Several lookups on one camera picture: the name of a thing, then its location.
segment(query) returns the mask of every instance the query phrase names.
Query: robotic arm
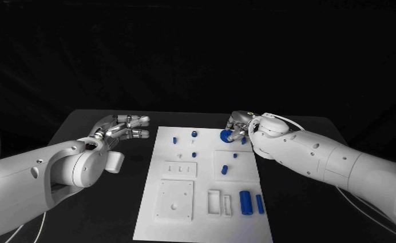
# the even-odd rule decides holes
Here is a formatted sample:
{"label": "robotic arm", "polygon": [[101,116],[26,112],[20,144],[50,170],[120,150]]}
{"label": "robotic arm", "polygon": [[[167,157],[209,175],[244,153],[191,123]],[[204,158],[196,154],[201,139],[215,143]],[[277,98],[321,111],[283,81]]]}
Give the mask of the robotic arm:
{"label": "robotic arm", "polygon": [[149,137],[134,129],[147,121],[147,116],[110,115],[88,137],[0,160],[0,235],[88,188],[104,170],[120,172],[124,155],[111,149],[120,140]]}
{"label": "robotic arm", "polygon": [[225,131],[233,125],[235,130],[222,141],[248,136],[257,155],[352,193],[396,222],[396,163],[316,133],[292,131],[279,118],[269,113],[234,111]]}

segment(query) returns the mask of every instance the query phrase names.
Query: black backdrop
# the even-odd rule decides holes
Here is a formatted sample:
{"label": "black backdrop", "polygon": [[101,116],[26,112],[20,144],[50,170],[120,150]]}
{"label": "black backdrop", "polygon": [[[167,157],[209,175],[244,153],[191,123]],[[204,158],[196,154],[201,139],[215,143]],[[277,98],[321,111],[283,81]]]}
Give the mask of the black backdrop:
{"label": "black backdrop", "polygon": [[1,0],[1,156],[46,145],[74,109],[241,109],[328,117],[354,148],[396,160],[393,9],[394,0]]}

